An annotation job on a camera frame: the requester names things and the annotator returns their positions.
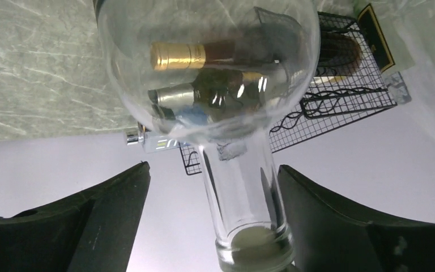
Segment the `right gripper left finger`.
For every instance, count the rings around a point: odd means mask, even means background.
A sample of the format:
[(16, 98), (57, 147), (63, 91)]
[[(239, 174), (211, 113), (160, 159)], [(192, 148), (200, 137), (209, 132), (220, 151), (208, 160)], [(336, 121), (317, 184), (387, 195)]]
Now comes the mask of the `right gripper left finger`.
[(150, 181), (142, 162), (68, 197), (0, 217), (0, 271), (126, 271)]

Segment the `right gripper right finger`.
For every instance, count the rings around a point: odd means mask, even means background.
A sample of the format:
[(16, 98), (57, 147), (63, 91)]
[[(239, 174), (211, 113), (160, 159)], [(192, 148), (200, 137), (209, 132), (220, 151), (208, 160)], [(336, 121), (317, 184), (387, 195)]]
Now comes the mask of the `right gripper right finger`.
[(375, 210), (288, 165), (278, 183), (300, 271), (435, 271), (435, 223)]

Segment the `clear bottle dark label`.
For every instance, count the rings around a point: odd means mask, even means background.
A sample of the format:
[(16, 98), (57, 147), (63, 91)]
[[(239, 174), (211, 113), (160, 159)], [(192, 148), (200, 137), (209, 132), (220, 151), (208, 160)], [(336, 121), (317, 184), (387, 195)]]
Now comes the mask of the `clear bottle dark label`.
[(287, 72), (287, 86), (274, 88), (260, 108), (223, 113), (200, 107), (212, 118), (207, 125), (160, 120), (166, 135), (198, 150), (221, 270), (291, 268), (293, 238), (268, 131), (302, 98), (315, 75), (320, 34), (313, 2), (94, 1), (93, 5), (110, 83), (131, 115), (151, 130), (156, 127), (147, 92), (192, 82), (201, 70), (154, 70), (153, 42), (207, 43), (260, 33), (279, 49), (297, 44), (294, 60), (230, 69)]

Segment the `clear frosted wine bottle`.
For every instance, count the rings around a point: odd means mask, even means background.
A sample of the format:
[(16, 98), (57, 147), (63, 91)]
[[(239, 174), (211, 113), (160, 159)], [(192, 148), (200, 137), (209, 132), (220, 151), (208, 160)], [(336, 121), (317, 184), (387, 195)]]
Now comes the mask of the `clear frosted wine bottle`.
[(384, 71), (391, 89), (400, 75), (411, 101), (403, 109), (435, 141), (435, 1), (354, 1), (359, 14), (370, 6), (394, 59)]

